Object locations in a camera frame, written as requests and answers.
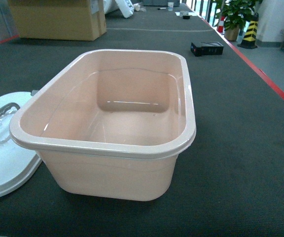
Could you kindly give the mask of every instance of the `railing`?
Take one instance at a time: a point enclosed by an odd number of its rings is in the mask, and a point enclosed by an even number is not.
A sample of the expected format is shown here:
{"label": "railing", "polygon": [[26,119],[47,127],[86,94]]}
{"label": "railing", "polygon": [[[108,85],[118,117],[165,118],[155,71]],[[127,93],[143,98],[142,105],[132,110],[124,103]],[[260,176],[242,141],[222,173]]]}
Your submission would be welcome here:
{"label": "railing", "polygon": [[216,3],[213,0],[182,0],[182,2],[205,18],[210,25],[215,25]]}

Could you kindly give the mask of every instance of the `yellow and black bollard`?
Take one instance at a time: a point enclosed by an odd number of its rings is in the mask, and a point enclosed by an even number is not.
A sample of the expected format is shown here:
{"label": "yellow and black bollard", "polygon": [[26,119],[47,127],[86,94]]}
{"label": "yellow and black bollard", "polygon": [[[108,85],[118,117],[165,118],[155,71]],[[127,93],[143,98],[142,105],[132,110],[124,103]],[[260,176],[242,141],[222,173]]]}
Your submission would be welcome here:
{"label": "yellow and black bollard", "polygon": [[252,20],[250,21],[250,24],[248,26],[248,29],[245,33],[245,36],[240,44],[238,44],[238,47],[242,48],[257,48],[255,45],[256,42],[256,33],[257,33],[257,26],[258,26],[258,13],[255,13]]}

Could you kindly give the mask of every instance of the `black box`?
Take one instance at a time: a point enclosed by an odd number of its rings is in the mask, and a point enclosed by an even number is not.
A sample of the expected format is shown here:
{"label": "black box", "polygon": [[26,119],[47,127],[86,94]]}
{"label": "black box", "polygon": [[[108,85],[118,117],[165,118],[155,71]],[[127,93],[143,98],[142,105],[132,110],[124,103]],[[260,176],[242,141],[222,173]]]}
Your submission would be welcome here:
{"label": "black box", "polygon": [[191,43],[190,51],[196,56],[202,55],[221,55],[223,45],[219,42],[196,42]]}

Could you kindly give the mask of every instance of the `potted plant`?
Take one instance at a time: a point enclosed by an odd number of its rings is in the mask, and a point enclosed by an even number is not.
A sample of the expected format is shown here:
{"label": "potted plant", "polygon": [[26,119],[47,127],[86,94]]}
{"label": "potted plant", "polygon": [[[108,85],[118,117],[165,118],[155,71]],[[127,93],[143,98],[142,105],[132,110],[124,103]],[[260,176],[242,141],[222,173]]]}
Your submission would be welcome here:
{"label": "potted plant", "polygon": [[220,11],[216,14],[216,18],[220,18],[220,14],[225,16],[224,20],[224,37],[227,40],[235,41],[239,30],[245,27],[247,21],[250,21],[255,13],[255,5],[262,0],[226,0],[222,7],[223,0],[214,0],[216,9]]}

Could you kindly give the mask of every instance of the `carpeted platform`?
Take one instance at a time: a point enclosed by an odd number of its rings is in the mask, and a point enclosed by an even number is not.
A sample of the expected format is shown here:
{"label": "carpeted platform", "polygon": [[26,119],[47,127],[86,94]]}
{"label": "carpeted platform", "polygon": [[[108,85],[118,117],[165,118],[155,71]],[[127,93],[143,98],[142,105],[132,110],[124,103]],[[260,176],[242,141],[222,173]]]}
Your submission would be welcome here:
{"label": "carpeted platform", "polygon": [[[40,89],[94,49],[184,56],[197,135],[179,155],[170,188],[149,202],[74,195],[42,164],[0,198],[1,236],[284,236],[284,100],[199,17],[146,10],[129,19],[119,11],[107,15],[107,33],[93,42],[1,44],[0,96]],[[223,55],[194,57],[193,40],[219,41]]]}

